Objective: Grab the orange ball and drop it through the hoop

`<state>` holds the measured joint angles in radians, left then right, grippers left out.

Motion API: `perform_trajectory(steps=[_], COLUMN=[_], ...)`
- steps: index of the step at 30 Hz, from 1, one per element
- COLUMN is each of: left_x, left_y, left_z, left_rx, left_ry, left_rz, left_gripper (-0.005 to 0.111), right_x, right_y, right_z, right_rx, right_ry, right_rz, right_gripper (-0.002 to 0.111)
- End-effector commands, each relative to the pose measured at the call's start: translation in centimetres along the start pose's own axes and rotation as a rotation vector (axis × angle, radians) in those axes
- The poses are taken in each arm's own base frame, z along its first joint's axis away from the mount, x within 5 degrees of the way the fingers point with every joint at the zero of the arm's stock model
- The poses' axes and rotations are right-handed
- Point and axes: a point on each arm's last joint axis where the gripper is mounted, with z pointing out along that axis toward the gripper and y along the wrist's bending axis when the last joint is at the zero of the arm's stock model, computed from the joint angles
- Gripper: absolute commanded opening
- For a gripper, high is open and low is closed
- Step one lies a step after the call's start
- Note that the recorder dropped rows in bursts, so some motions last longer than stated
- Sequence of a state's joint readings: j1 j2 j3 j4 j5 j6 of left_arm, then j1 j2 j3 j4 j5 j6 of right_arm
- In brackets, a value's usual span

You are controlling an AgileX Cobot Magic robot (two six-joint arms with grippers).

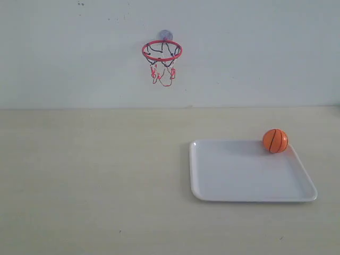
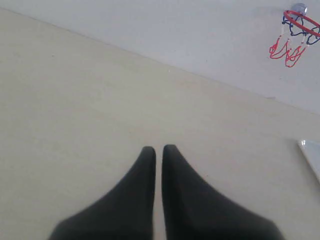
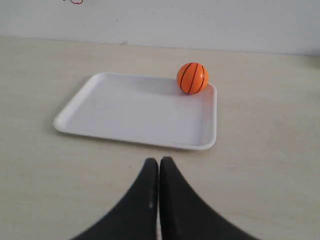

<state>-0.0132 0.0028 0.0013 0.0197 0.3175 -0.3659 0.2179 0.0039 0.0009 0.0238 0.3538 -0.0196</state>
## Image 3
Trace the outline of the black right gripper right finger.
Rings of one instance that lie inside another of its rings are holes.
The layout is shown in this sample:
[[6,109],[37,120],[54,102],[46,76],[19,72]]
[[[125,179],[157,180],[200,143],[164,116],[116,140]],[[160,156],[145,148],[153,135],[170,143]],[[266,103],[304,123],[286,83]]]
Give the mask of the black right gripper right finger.
[[159,214],[163,240],[256,239],[214,211],[169,156],[160,162]]

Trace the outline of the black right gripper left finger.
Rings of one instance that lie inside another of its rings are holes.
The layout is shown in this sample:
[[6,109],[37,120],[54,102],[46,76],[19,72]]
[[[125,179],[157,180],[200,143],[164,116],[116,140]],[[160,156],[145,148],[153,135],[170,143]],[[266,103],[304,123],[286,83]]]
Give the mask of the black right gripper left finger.
[[120,201],[75,240],[156,240],[159,166],[147,158]]

